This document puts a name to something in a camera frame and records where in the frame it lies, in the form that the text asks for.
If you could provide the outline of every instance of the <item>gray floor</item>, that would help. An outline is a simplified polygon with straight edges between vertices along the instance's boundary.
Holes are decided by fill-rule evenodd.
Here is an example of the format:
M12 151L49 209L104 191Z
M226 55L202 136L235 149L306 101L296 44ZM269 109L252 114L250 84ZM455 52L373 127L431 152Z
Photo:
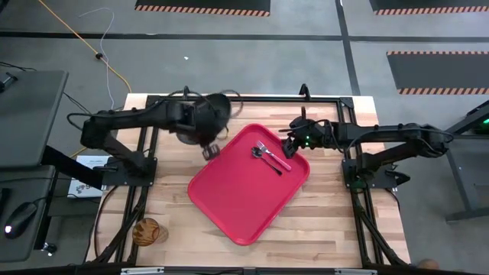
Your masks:
M133 11L134 1L46 1L78 31L103 32L115 12L111 33L340 35L334 0L272 0L269 18L182 15ZM393 37L487 37L489 13L374 16L368 0L343 0L349 34ZM11 1L0 14L0 31L66 32L34 0ZM99 48L97 40L89 40ZM111 64L134 92L172 92L183 86L200 92L236 89L243 93L295 94L307 83L317 95L351 95L341 41L311 40L105 40ZM381 124L430 123L447 128L485 95L398 95L386 58L388 50L489 50L489 44L351 43L362 95L372 95ZM38 70L67 70L66 92L96 111L110 107L105 67L85 45L72 39L0 38L0 60ZM115 105L125 100L124 83L111 76ZM63 100L50 143L66 154L79 148L79 132L66 123L76 107ZM462 204L448 161L416 158L400 163L412 180L400 187L406 239L413 263L437 260L446 270L487 273L489 218L448 225L445 216ZM92 216L61 218L50 237L60 246L53 257L33 254L0 269L80 263Z

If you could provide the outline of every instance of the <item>black floor mat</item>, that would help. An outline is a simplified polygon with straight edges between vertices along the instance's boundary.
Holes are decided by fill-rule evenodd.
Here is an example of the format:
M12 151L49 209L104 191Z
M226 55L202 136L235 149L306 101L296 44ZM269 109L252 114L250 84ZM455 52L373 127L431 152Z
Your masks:
M376 15L421 15L489 11L489 0L370 0Z
M401 95L489 93L487 51L390 51L387 59Z
M138 0L136 11L270 16L270 0Z

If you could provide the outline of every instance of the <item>butcher block tabletop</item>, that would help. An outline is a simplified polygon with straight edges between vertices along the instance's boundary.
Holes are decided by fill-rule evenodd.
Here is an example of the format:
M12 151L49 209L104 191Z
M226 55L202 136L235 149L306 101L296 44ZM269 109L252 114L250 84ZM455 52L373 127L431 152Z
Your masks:
M125 108L144 108L148 94L129 94ZM352 97L357 123L378 124L374 100L370 96ZM228 124L229 134L217 144L223 148L244 126L259 123L284 138L278 129L300 116L305 106L308 118L337 121L331 103L245 102L242 113ZM233 102L233 111L239 103ZM121 130L118 140L136 150L140 129ZM146 147L149 147L148 131ZM375 153L383 144L362 144ZM358 241L349 191L343 184L342 154L331 149L300 150L311 168L302 185L262 236L249 246L229 240L187 195L189 181L206 162L199 146L181 143L174 134L160 131L155 157L158 159L154 185L147 198L145 217L166 226L169 238L163 244L140 247L138 266L191 267L361 267ZM371 190L377 226L389 245L410 262L397 203L382 189ZM97 238L99 251L112 240L121 226L128 187L121 186L108 198L101 213ZM369 256L374 259L371 237L366 231ZM128 234L127 258L132 243ZM93 259L93 236L87 260Z

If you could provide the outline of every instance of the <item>plastic tray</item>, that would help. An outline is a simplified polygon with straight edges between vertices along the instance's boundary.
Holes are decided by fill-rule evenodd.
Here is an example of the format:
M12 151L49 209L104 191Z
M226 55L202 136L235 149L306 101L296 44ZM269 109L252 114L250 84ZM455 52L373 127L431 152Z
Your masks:
M276 174L263 160L251 155L251 148L263 142L291 171L264 154L283 172ZM278 215L307 180L309 164L299 154L286 159L278 136L263 125L252 124L221 150L190 181L188 193L195 205L206 214L233 242L249 245Z

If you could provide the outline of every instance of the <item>fork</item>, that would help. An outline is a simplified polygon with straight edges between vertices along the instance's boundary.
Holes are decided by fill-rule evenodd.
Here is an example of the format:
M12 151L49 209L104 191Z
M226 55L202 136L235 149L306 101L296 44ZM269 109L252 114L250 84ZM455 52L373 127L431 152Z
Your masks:
M280 165L283 166L283 168L285 168L285 170L287 170L287 171L292 170L292 167L290 167L289 164L285 163L285 161L281 160L279 157L275 156L274 153L270 152L270 150L268 150L267 147L265 147L265 144L263 144L261 141L257 141L257 145L258 145L258 148L260 148L260 150L262 152L269 154L274 160L276 160L278 163L280 163Z

